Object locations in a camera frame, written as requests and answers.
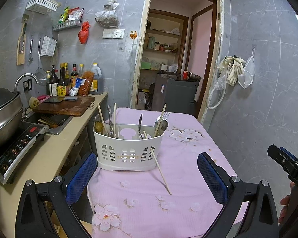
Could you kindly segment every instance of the cutting board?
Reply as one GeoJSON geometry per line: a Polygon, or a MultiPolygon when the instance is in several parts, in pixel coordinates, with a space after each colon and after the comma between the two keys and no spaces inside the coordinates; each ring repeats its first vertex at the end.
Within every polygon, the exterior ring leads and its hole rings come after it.
{"type": "Polygon", "coordinates": [[[41,103],[32,110],[36,113],[66,114],[82,116],[87,108],[94,102],[95,97],[78,96],[77,101],[65,101],[60,103],[41,103]]]}

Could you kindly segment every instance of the pink tablecloth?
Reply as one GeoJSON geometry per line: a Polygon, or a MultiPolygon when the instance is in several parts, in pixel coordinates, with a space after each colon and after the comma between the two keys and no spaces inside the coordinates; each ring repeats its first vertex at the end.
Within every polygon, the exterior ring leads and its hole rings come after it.
{"type": "MultiPolygon", "coordinates": [[[[161,113],[118,108],[116,122],[138,124],[141,114],[143,125],[153,125],[161,113]]],[[[236,173],[193,116],[170,113],[168,123],[157,159],[173,195],[167,192],[157,167],[147,172],[97,168],[87,186],[94,212],[93,237],[201,237],[217,217],[222,205],[200,174],[197,157],[207,152],[230,176],[236,173]]]]}

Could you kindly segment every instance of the white basket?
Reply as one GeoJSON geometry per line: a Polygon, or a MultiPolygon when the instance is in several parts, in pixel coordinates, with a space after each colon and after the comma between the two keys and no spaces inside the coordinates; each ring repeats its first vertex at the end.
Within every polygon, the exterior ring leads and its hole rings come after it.
{"type": "Polygon", "coordinates": [[[44,36],[44,40],[43,40],[42,48],[41,48],[41,56],[52,56],[53,57],[56,43],[57,43],[56,40],[51,39],[47,36],[44,36]]]}
{"type": "Polygon", "coordinates": [[[26,9],[41,14],[48,14],[57,9],[57,4],[50,0],[29,0],[26,9]]]}
{"type": "MultiPolygon", "coordinates": [[[[105,128],[109,131],[109,124],[105,124],[105,128]]],[[[143,133],[143,131],[153,137],[155,128],[154,126],[142,125],[141,132],[143,133]]],[[[109,171],[149,171],[154,169],[156,162],[150,147],[157,156],[163,135],[142,140],[138,133],[138,125],[135,124],[116,124],[118,139],[107,137],[94,131],[98,165],[109,171]],[[121,135],[123,129],[133,129],[136,134],[131,140],[124,140],[124,137],[121,135]]]]}

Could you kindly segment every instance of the countertop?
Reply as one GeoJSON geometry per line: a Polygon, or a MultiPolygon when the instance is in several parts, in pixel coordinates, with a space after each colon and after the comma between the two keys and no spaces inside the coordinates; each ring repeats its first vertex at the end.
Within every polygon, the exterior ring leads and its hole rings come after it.
{"type": "Polygon", "coordinates": [[[90,95],[95,97],[93,108],[81,117],[74,117],[59,135],[46,134],[44,141],[38,143],[22,160],[14,183],[0,183],[0,229],[6,238],[14,238],[15,218],[25,182],[29,179],[35,183],[50,182],[59,174],[80,133],[98,110],[97,103],[100,104],[107,94],[90,95]]]}

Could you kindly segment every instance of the sink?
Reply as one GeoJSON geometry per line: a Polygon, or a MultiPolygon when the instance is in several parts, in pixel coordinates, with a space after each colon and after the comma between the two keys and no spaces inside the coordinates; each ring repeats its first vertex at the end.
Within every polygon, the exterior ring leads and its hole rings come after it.
{"type": "Polygon", "coordinates": [[[28,113],[28,119],[23,120],[26,122],[32,122],[32,123],[38,123],[42,124],[38,121],[39,118],[42,119],[42,115],[45,115],[46,117],[49,117],[53,122],[59,124],[63,121],[63,124],[58,126],[57,128],[50,128],[46,131],[46,133],[51,135],[59,135],[62,130],[65,128],[65,126],[70,122],[70,120],[73,119],[74,116],[72,115],[64,115],[64,114],[47,114],[47,113],[34,113],[31,111],[28,113]]]}

